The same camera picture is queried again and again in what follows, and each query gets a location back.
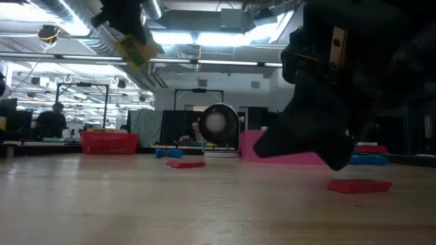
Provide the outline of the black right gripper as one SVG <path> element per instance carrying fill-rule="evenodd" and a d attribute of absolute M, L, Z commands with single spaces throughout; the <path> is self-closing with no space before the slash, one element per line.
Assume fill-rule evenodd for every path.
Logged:
<path fill-rule="evenodd" d="M 281 53 L 294 96 L 254 152 L 314 152 L 331 169 L 344 168 L 382 97 L 382 76 L 406 27 L 404 13 L 386 0 L 309 0 Z"/>

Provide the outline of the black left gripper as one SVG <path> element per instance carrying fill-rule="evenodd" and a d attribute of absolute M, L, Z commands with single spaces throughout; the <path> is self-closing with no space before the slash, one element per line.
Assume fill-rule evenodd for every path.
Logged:
<path fill-rule="evenodd" d="M 100 12 L 91 18 L 91 25 L 99 27 L 108 23 L 123 35 L 135 37 L 147 44 L 151 33 L 141 17 L 142 4 L 146 0 L 99 0 Z"/>

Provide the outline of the blue-handled pliers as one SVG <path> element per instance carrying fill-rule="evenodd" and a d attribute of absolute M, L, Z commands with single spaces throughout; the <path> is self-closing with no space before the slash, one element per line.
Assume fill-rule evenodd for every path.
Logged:
<path fill-rule="evenodd" d="M 185 155 L 184 151 L 178 148 L 174 149 L 161 149 L 158 148 L 155 150 L 155 157 L 156 158 L 162 158 L 162 157 L 172 157 L 172 158 L 181 158 Z"/>
<path fill-rule="evenodd" d="M 350 159 L 352 165 L 378 165 L 388 164 L 388 158 L 377 155 L 352 155 Z"/>

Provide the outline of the pink translucent plastic bin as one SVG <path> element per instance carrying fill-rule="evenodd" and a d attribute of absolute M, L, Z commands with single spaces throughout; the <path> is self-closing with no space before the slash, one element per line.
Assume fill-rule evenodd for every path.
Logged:
<path fill-rule="evenodd" d="M 288 154 L 278 157 L 260 158 L 253 150 L 254 144 L 264 134 L 263 130 L 248 130 L 240 135 L 240 158 L 244 162 L 254 163 L 279 163 L 286 165 L 325 165 L 325 163 L 314 153 L 304 152 Z"/>

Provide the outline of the red box with white lid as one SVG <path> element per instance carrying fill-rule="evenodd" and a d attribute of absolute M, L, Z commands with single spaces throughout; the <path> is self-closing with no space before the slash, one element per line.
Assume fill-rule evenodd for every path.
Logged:
<path fill-rule="evenodd" d="M 379 145 L 377 142 L 358 142 L 355 146 L 355 152 L 367 154 L 388 154 L 388 148 L 385 145 Z"/>

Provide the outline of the white cylindrical lamp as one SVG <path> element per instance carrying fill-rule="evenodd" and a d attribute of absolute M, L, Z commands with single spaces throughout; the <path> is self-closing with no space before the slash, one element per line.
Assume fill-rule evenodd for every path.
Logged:
<path fill-rule="evenodd" d="M 216 103 L 198 119 L 202 151 L 210 158 L 239 158 L 241 123 L 244 117 L 226 103 Z"/>

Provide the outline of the long ceiling light bar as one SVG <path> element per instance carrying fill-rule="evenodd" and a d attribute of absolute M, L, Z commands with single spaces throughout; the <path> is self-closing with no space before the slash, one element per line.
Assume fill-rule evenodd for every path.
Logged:
<path fill-rule="evenodd" d="M 126 58 L 119 56 L 88 56 L 73 54 L 42 54 L 26 52 L 0 52 L 0 60 L 5 61 L 32 61 L 37 60 L 48 63 L 90 63 L 96 65 L 127 65 Z M 266 67 L 282 68 L 281 63 L 260 62 L 260 61 L 221 61 L 207 59 L 167 59 L 154 58 L 149 60 L 151 63 L 164 64 L 190 64 L 190 65 L 229 65 L 241 67 Z"/>

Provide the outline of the grey hanging cloth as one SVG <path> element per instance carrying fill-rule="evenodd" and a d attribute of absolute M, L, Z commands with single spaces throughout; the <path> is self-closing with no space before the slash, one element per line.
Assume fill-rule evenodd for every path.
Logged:
<path fill-rule="evenodd" d="M 130 133 L 139 135 L 141 147 L 151 147 L 160 142 L 163 111 L 148 109 L 130 110 L 127 125 Z"/>

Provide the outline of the black partition panel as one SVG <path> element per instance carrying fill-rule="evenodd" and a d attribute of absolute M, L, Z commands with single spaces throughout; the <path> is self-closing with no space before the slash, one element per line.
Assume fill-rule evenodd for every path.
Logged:
<path fill-rule="evenodd" d="M 267 108 L 247 107 L 238 112 L 239 116 L 246 116 L 247 129 L 258 130 L 261 127 L 269 127 L 278 117 L 278 113 L 269 112 Z M 161 122 L 161 133 L 159 143 L 161 145 L 174 145 L 175 141 L 187 133 L 192 133 L 191 124 L 197 122 L 202 112 L 177 110 L 163 112 Z M 241 131 L 244 131 L 245 125 L 241 124 Z"/>

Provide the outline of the person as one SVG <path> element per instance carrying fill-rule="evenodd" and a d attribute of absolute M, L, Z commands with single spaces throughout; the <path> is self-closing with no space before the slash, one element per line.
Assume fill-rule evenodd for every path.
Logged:
<path fill-rule="evenodd" d="M 38 116 L 35 126 L 38 137 L 63 137 L 63 130 L 67 129 L 66 118 L 62 114 L 63 109 L 64 105 L 56 102 L 51 111 L 42 112 Z"/>
<path fill-rule="evenodd" d="M 191 126 L 187 128 L 184 134 L 179 138 L 180 143 L 196 143 L 202 142 L 203 137 L 200 133 L 200 128 L 198 122 L 192 122 Z"/>

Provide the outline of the red perforated plastic basket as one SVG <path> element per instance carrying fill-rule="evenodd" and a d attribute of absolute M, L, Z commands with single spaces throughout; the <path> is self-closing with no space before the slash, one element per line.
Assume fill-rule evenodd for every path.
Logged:
<path fill-rule="evenodd" d="M 134 154 L 138 144 L 135 133 L 84 132 L 81 136 L 84 154 Z"/>

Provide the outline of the tall black rack frame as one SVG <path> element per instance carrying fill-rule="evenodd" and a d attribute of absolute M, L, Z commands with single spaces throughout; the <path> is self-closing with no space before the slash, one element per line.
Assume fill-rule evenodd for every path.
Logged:
<path fill-rule="evenodd" d="M 104 93 L 105 95 L 105 102 L 104 102 L 104 115 L 103 115 L 103 123 L 102 123 L 102 128 L 105 129 L 106 128 L 106 117 L 107 117 L 107 110 L 108 110 L 108 99 L 109 99 L 109 85 L 108 84 L 93 84 L 91 82 L 77 82 L 77 83 L 66 83 L 66 82 L 61 82 L 61 83 L 57 83 L 57 89 L 56 89 L 56 97 L 55 97 L 55 103 L 59 102 L 59 97 L 67 90 L 69 89 L 71 86 L 77 86 L 77 87 L 92 87 L 92 86 L 96 86 L 97 88 L 99 87 L 104 87 L 106 89 L 106 92 Z"/>

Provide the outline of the black frame stand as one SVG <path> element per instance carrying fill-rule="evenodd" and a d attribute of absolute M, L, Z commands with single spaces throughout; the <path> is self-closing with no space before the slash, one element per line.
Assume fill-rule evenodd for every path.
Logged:
<path fill-rule="evenodd" d="M 211 90 L 211 89 L 206 89 L 206 88 L 191 88 L 191 89 L 187 89 L 187 88 L 176 88 L 174 89 L 174 101 L 173 101 L 173 110 L 176 110 L 177 108 L 177 94 L 179 91 L 189 91 L 192 93 L 220 93 L 221 97 L 218 98 L 218 100 L 220 102 L 224 102 L 224 91 L 223 90 Z"/>

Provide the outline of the black metal table frame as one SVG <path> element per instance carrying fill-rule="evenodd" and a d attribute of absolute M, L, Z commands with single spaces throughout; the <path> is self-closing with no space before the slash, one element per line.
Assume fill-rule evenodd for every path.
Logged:
<path fill-rule="evenodd" d="M 0 158 L 7 157 L 7 151 L 13 149 L 15 157 L 37 156 L 50 154 L 81 153 L 80 146 L 17 146 L 14 144 L 0 144 Z M 398 154 L 388 154 L 389 163 L 416 167 L 436 168 L 436 157 L 418 157 Z"/>

